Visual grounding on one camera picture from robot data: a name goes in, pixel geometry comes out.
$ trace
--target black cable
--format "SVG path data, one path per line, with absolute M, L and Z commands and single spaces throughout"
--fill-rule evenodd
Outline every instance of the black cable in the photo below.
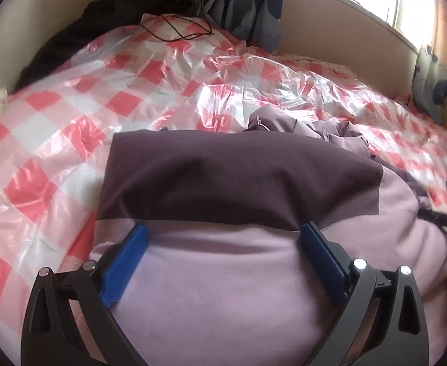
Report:
M 192 3 L 192 5 L 193 5 L 193 9 L 196 9 L 196 6 L 195 6 L 195 0 L 191 0 L 191 3 Z M 200 0 L 200 13 L 202 13 L 202 12 L 203 12 L 203 0 Z M 183 20 L 185 20 L 185 21 L 187 21 L 187 22 L 193 23 L 193 24 L 195 24 L 195 25 L 201 27 L 205 32 L 204 32 L 204 33 L 192 33 L 192 34 L 188 34 L 188 35 L 182 35 L 182 34 L 178 31 L 178 29 L 176 29 L 176 27 L 174 27 L 174 25 L 168 20 L 168 16 L 169 16 L 169 17 L 172 17 L 172 16 L 173 16 L 173 17 L 176 17 L 176 18 L 178 18 L 178 19 L 183 19 Z M 169 26 L 171 26 L 171 27 L 173 28 L 173 30 L 178 34 L 179 38 L 172 38 L 172 39 L 169 39 L 169 40 L 168 40 L 168 39 L 164 39 L 164 38 L 162 38 L 162 37 L 159 37 L 158 35 L 156 35 L 156 34 L 153 33 L 152 31 L 150 31 L 144 24 L 140 23 L 140 26 L 141 26 L 144 30 L 146 30 L 147 33 L 149 33 L 150 35 L 152 35 L 153 37 L 157 38 L 157 39 L 160 40 L 160 41 L 163 41 L 163 42 L 173 42 L 173 41 L 180 41 L 180 40 L 191 41 L 191 40 L 194 40 L 195 38 L 201 37 L 201 36 L 203 36 L 203 35 L 213 35 L 212 25 L 210 24 L 210 22 L 208 21 L 208 19 L 206 19 L 205 17 L 203 18 L 203 20 L 204 20 L 205 23 L 208 25 L 208 29 L 206 29 L 206 28 L 205 28 L 204 26 L 202 26 L 200 23 L 197 23 L 197 22 L 195 22 L 195 21 L 193 21 L 193 20 L 191 20 L 191 19 L 185 18 L 185 17 L 180 16 L 180 15 L 176 15 L 176 14 L 173 14 L 173 15 L 159 15 L 159 16 L 150 18 L 149 20 L 146 21 L 146 23 L 147 23 L 147 22 L 150 22 L 151 20 L 154 20 L 155 18 L 159 18 L 159 17 L 163 18 L 163 19 L 169 24 Z

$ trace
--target red and white checkered sheet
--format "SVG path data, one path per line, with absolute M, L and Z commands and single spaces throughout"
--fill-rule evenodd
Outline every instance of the red and white checkered sheet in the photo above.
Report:
M 160 18 L 144 21 L 161 37 L 175 36 Z M 171 21 L 187 34 L 202 31 Z M 0 346 L 14 363 L 37 271 L 77 269 L 92 248 L 113 134 L 239 132 L 267 103 L 305 122 L 351 121 L 373 152 L 408 169 L 447 212 L 447 130 L 349 69 L 273 57 L 225 31 L 167 43 L 138 26 L 113 30 L 13 95 L 0 118 Z

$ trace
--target patterned curtain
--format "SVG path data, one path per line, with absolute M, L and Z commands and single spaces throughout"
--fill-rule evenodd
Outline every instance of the patterned curtain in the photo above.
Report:
M 418 52 L 412 94 L 416 106 L 441 124 L 447 118 L 447 2 L 434 2 L 434 25 Z
M 278 48 L 281 39 L 283 0 L 203 0 L 203 16 L 239 40 L 267 52 Z

